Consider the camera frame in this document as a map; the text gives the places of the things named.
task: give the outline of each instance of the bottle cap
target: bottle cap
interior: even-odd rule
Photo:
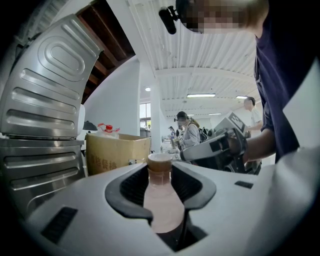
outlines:
[[[172,157],[169,154],[150,154],[147,160],[148,168],[155,173],[170,172],[172,169]]]

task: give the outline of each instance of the cardboard box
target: cardboard box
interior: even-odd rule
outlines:
[[[129,165],[129,160],[150,154],[151,138],[119,134],[119,139],[86,135],[86,165],[89,175],[96,175]]]

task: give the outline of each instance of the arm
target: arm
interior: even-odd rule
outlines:
[[[195,124],[189,125],[188,134],[190,138],[183,140],[182,141],[183,145],[185,145],[188,148],[188,147],[200,144],[200,134]]]
[[[247,139],[247,148],[243,155],[243,162],[267,158],[275,152],[275,134],[272,130],[266,128],[259,136]]]

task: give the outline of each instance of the plastic bottle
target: plastic bottle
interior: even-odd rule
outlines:
[[[118,131],[120,131],[119,128],[113,130],[113,126],[112,125],[104,124],[104,123],[99,123],[98,127],[101,128],[101,131],[98,131],[96,133],[97,136],[107,137],[107,138],[110,138],[110,139],[119,139],[119,134],[118,134]]]
[[[171,185],[172,158],[168,154],[148,156],[149,184],[143,207],[153,214],[151,228],[157,234],[177,229],[183,222],[185,207]]]

